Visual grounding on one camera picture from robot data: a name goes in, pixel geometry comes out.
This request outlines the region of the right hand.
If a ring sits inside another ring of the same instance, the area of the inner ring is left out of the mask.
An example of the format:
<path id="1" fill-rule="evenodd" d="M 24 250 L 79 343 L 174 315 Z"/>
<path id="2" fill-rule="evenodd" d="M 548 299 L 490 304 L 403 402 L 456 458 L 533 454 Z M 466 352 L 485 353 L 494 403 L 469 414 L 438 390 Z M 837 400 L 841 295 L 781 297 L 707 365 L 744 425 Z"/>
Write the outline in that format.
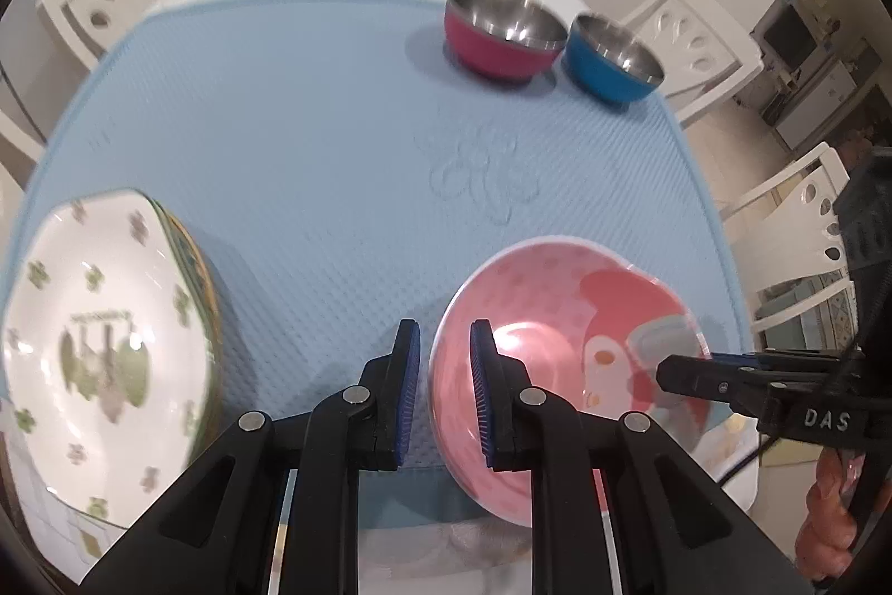
<path id="1" fill-rule="evenodd" d="M 865 456 L 824 448 L 816 461 L 815 483 L 806 495 L 807 514 L 795 539 L 798 571 L 812 582 L 840 577 L 853 562 L 850 548 L 857 524 L 843 497 L 859 481 Z"/>

